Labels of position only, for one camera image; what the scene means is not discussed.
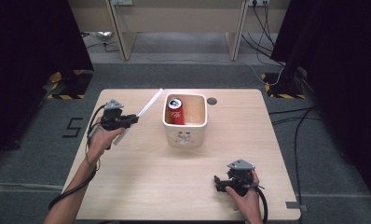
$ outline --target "power strip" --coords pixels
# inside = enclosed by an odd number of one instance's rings
[[[269,6],[269,0],[256,0],[257,2],[257,7],[264,7],[264,6]],[[249,2],[249,7],[253,6],[253,0],[250,0]]]

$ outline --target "forearm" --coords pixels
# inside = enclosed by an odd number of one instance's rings
[[[92,174],[94,167],[83,160],[65,192],[79,186]],[[74,223],[83,202],[87,186],[58,201],[49,211],[44,223]]]

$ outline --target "person's right hand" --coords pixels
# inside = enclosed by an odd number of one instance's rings
[[[253,181],[259,184],[258,175],[255,170],[252,170]],[[227,193],[234,199],[236,205],[235,211],[240,211],[241,214],[251,223],[262,223],[261,211],[259,207],[259,196],[255,189],[248,189],[246,195],[241,197],[233,188],[226,187]]]

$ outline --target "white strip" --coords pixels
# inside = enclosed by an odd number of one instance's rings
[[[153,96],[153,98],[151,98],[151,100],[143,107],[143,109],[139,112],[139,114],[137,115],[137,117],[141,117],[145,111],[147,111],[148,108],[150,108],[150,106],[157,100],[157,98],[159,98],[159,96],[164,92],[165,90],[164,89],[159,89],[159,91]],[[124,138],[124,136],[128,133],[128,131],[130,130],[130,128],[127,128],[125,130],[125,132],[121,135],[119,135],[116,140],[114,140],[113,144],[114,145],[118,145],[118,143]]]

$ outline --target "hand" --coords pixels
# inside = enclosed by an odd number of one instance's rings
[[[259,184],[257,173],[252,170],[253,181]],[[235,211],[240,211],[241,214],[252,224],[262,223],[261,212],[259,208],[259,196],[255,189],[249,189],[243,197],[241,197],[233,188],[226,187],[227,193],[234,199],[236,205]]]
[[[97,130],[90,139],[88,159],[91,163],[96,163],[104,154],[104,151],[112,144],[113,140],[125,132],[124,128],[107,131],[99,124],[100,121],[101,118],[98,118],[95,124]]]

